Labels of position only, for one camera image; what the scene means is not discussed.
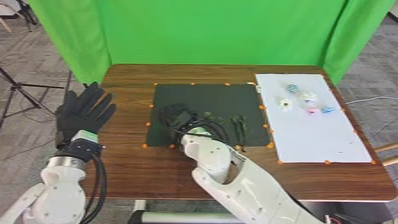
white wall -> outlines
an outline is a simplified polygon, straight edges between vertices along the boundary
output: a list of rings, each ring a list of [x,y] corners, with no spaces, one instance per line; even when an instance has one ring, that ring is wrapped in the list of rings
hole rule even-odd
[[[15,11],[19,11],[21,7],[15,0],[0,0],[0,2],[5,3]],[[0,16],[8,16],[8,15],[10,16],[14,15],[12,10],[8,10],[8,8],[0,5]]]

pink object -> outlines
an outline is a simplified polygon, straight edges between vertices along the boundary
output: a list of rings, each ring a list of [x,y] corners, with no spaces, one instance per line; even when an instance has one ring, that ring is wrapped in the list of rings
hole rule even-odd
[[[307,113],[310,115],[310,114],[317,113],[319,109],[310,107],[310,108],[305,109],[305,111],[307,111]]]

blue object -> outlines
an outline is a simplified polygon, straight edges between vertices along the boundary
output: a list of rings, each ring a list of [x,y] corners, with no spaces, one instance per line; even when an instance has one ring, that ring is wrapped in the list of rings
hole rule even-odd
[[[298,93],[298,86],[294,84],[289,84],[285,89],[291,93]]]
[[[328,114],[335,111],[335,109],[333,109],[333,107],[323,107],[319,111],[323,114]]]

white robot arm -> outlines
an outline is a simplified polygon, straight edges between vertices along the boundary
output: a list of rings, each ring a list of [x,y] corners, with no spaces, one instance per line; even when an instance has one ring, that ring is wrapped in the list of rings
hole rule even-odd
[[[79,131],[70,143],[86,152],[95,151],[95,135]],[[40,171],[44,184],[37,184],[23,193],[3,216],[0,224],[12,224],[23,214],[24,224],[78,224],[85,215],[85,192],[78,182],[85,178],[86,156],[62,155],[49,158],[46,168]]]
[[[200,127],[181,138],[184,154],[197,161],[191,177],[237,219],[250,224],[323,223],[291,200],[271,175],[250,159],[220,141],[197,134],[209,135]],[[230,164],[239,173],[223,184]]]

wooden table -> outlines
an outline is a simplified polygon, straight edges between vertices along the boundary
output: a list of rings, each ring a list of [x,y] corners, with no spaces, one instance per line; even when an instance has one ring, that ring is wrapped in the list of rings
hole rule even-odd
[[[241,84],[255,81],[255,73],[325,74],[312,66],[230,65],[113,65],[102,88],[115,95],[117,111],[99,134],[106,146],[102,161],[108,172],[108,198],[211,199],[190,172],[193,160],[175,149],[142,148],[149,121],[154,83]],[[325,76],[330,90],[364,141],[376,164],[277,164],[277,152],[264,147],[246,149],[245,156],[273,175],[298,200],[389,201],[396,188],[373,152],[341,95]],[[92,188],[94,170],[86,170],[85,189]]]

